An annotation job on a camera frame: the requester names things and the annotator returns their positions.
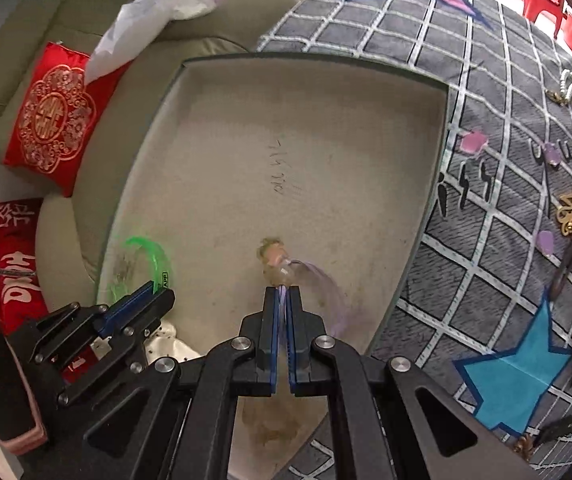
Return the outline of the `black script letter clip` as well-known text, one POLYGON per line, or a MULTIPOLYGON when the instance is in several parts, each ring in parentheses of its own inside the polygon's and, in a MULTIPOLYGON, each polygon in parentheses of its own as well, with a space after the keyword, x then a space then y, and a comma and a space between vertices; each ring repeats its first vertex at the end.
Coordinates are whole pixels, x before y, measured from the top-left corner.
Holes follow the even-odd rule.
POLYGON ((544 190, 546 200, 551 205, 552 190, 550 185, 550 171, 557 171, 562 162, 572 162, 572 154, 567 141, 544 142, 537 144, 529 141, 530 154, 534 162, 543 170, 544 190))

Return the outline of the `white plastic bag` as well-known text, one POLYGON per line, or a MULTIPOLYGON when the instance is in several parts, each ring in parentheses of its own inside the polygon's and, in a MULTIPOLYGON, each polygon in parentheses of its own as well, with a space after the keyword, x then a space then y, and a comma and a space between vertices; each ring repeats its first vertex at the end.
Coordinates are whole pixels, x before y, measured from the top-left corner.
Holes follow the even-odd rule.
POLYGON ((90 84, 137 58, 173 21, 186 21, 216 10, 224 0, 129 0, 85 65, 90 84))

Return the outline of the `grey checked star tablecloth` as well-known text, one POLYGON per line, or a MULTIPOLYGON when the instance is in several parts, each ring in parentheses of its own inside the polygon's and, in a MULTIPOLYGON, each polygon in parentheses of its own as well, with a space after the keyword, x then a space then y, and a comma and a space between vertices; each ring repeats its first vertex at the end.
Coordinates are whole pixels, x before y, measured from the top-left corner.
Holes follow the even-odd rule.
POLYGON ((572 192, 572 162, 543 170, 529 141, 567 141, 572 110, 548 90, 572 74, 572 55, 543 23, 508 0, 467 0, 465 13, 438 0, 304 0, 259 42, 262 51, 328 53, 404 64, 452 92, 440 172, 487 159, 490 203, 476 195, 443 219, 436 201, 416 256, 372 356, 406 356, 464 408, 475 398, 458 359, 514 348, 567 247, 555 214, 572 192))

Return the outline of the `dark brown snap hairclip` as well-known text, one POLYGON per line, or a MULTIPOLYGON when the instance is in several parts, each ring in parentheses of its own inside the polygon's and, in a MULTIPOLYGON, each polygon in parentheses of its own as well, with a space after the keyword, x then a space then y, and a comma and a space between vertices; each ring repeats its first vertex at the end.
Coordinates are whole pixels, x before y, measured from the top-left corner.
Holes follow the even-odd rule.
POLYGON ((566 281, 568 281, 570 271, 572 270, 572 237, 569 245, 565 249, 560 265, 555 271, 551 285, 548 288, 548 300, 554 302, 562 293, 566 281))

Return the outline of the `white polka dot scrunchie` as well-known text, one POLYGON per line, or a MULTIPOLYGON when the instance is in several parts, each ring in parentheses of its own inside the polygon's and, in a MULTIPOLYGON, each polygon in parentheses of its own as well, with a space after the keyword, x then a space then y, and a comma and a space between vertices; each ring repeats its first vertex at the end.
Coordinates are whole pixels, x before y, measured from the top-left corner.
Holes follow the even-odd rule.
POLYGON ((165 320, 162 320, 160 326, 146 338, 144 349, 148 364, 161 358, 172 358, 182 363, 201 357, 199 352, 179 340, 175 327, 165 320))

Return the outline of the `red printed blanket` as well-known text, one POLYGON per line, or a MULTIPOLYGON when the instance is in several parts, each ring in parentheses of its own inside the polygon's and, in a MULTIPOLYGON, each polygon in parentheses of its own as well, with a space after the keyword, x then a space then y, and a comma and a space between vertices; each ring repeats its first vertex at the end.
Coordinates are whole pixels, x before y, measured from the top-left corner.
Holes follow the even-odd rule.
POLYGON ((48 315, 36 274, 36 224, 43 200, 0 203, 0 332, 8 336, 48 315))

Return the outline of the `black lightning hairpins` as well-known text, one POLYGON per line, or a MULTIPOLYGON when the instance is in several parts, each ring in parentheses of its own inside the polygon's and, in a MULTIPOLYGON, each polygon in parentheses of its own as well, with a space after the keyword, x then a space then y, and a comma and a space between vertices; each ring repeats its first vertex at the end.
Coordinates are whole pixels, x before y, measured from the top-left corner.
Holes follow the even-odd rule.
POLYGON ((437 210, 445 219, 451 210, 463 211, 476 195, 482 202, 490 203, 495 173, 487 159, 461 160, 456 175, 440 172, 437 181, 437 210))

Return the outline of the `red embroidered cushion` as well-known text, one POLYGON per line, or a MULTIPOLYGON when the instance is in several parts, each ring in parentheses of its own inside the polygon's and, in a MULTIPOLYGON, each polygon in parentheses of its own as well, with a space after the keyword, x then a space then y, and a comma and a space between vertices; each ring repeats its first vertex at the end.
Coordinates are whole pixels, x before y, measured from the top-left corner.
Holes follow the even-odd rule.
POLYGON ((89 84, 90 57, 49 42, 19 107, 3 164, 20 167, 72 195, 83 154, 126 66, 89 84))

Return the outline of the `green plastic bangle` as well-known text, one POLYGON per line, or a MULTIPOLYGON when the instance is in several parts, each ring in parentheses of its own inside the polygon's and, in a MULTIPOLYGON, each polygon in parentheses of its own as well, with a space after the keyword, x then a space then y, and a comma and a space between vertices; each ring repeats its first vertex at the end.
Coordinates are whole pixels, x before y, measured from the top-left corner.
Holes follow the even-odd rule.
POLYGON ((97 299, 115 304, 148 282, 154 292, 172 287, 172 265, 164 248, 144 236, 113 240, 100 269, 97 299))

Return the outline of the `white cardboard tray box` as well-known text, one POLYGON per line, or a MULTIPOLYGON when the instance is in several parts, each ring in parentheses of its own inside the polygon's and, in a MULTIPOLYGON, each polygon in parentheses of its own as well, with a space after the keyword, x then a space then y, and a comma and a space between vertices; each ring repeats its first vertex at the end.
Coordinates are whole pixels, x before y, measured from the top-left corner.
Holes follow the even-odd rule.
POLYGON ((97 296, 126 241, 158 243, 167 319, 199 354, 263 304, 258 250, 280 240, 304 307, 366 350, 399 295, 434 199, 449 88, 329 54, 184 64, 148 127, 111 222, 97 296))

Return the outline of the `black rectangular hair clip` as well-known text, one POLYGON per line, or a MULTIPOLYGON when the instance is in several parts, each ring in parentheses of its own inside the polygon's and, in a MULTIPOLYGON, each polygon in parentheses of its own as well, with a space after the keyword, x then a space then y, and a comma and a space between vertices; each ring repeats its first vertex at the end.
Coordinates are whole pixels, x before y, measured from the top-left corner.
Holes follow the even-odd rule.
POLYGON ((544 426, 534 438, 533 446, 537 448, 539 445, 544 445, 544 443, 555 441, 571 434, 572 413, 544 426))

